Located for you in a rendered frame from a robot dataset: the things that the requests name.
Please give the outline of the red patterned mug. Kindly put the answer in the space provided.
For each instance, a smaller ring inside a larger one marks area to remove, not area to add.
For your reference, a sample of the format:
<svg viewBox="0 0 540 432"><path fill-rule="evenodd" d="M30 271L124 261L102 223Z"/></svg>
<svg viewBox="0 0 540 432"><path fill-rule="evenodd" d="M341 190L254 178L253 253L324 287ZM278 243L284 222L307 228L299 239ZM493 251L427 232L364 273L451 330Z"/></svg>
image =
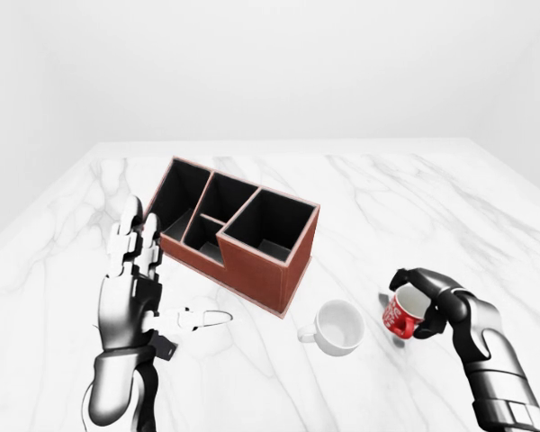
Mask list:
<svg viewBox="0 0 540 432"><path fill-rule="evenodd" d="M382 315L384 326L402 339L411 338L424 320L431 300L411 284L399 288Z"/></svg>

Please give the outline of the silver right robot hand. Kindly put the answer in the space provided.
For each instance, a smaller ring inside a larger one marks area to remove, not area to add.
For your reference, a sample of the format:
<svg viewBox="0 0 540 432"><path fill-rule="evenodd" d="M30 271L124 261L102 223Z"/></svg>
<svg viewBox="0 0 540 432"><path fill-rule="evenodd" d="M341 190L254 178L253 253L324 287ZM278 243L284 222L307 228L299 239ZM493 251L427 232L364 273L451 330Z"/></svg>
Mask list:
<svg viewBox="0 0 540 432"><path fill-rule="evenodd" d="M464 364L490 357L482 332L494 329L503 335L500 313L492 304L478 299L451 277L421 267L398 270L391 279L390 290L395 295L408 284L431 300L412 338L431 338L449 325L454 349Z"/></svg>

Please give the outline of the red-brown desk caddy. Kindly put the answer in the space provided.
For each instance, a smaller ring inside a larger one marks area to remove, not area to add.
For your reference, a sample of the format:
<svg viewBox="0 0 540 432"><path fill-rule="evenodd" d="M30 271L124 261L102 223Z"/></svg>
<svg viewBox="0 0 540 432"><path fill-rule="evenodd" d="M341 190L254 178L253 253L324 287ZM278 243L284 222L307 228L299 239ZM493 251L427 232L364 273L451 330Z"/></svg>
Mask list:
<svg viewBox="0 0 540 432"><path fill-rule="evenodd" d="M147 211L167 256L283 317L311 261L320 206L174 157Z"/></svg>

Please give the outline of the white mug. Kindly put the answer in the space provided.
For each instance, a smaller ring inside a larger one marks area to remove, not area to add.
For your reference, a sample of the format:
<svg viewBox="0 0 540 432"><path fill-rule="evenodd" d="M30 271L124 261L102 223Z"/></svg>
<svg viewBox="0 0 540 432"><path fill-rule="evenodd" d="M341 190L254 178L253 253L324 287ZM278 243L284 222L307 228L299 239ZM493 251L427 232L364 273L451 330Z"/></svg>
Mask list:
<svg viewBox="0 0 540 432"><path fill-rule="evenodd" d="M329 356L346 356L363 341L365 323L361 313L348 301L331 300L318 310L314 321L298 329L302 343L315 343Z"/></svg>

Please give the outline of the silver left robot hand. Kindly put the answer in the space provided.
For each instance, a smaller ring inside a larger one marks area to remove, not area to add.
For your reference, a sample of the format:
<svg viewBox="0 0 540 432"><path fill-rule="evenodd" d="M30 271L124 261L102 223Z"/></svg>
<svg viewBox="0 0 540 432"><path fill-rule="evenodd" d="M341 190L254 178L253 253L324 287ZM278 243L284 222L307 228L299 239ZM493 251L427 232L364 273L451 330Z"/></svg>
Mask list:
<svg viewBox="0 0 540 432"><path fill-rule="evenodd" d="M160 222L154 213L143 214L137 196L127 198L120 220L112 225L107 253L109 267L98 307L103 350L143 347L154 336L177 337L233 320L224 310L158 309L162 295L158 267L163 256Z"/></svg>

